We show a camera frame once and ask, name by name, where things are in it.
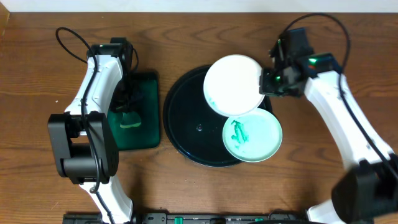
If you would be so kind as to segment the green sponge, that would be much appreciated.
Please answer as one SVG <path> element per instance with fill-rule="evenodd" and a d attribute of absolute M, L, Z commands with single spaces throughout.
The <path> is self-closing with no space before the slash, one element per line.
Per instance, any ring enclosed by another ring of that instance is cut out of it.
<path fill-rule="evenodd" d="M 120 127 L 123 129 L 137 128 L 141 125 L 141 123 L 142 120 L 140 115 L 137 112 L 132 111 L 128 113 L 123 113 Z"/>

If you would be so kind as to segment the white plate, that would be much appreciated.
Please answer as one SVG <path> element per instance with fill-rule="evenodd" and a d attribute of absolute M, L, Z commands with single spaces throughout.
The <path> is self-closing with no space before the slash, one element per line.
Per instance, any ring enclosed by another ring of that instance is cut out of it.
<path fill-rule="evenodd" d="M 208 69 L 203 94 L 210 108 L 225 116 L 241 116 L 257 108 L 262 67 L 253 58 L 233 54 L 220 58 Z"/>

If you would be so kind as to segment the mint plate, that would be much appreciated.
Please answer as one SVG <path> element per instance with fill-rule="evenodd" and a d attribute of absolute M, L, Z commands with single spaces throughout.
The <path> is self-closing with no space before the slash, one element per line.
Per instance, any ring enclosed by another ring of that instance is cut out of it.
<path fill-rule="evenodd" d="M 279 120 L 264 109 L 226 120 L 222 140 L 227 151 L 244 162 L 261 162 L 272 157 L 283 139 Z"/>

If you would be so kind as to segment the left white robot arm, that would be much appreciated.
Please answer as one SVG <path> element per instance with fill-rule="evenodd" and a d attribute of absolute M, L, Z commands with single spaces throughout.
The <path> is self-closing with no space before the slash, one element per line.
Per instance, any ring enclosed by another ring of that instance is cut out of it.
<path fill-rule="evenodd" d="M 90 194 L 103 223 L 132 223 L 133 218 L 133 202 L 116 175 L 119 149 L 107 118 L 109 112 L 131 109 L 132 54 L 125 38 L 93 45 L 78 93 L 63 113 L 48 120 L 58 174 Z"/>

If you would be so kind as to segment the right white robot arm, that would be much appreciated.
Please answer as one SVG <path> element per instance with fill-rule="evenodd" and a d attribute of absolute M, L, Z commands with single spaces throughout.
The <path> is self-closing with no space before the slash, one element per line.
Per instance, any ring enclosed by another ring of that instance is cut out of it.
<path fill-rule="evenodd" d="M 331 53 L 273 47 L 260 77 L 267 96 L 305 96 L 336 142 L 346 174 L 331 198 L 307 210 L 316 223 L 357 223 L 397 211 L 397 155 L 374 130 Z"/>

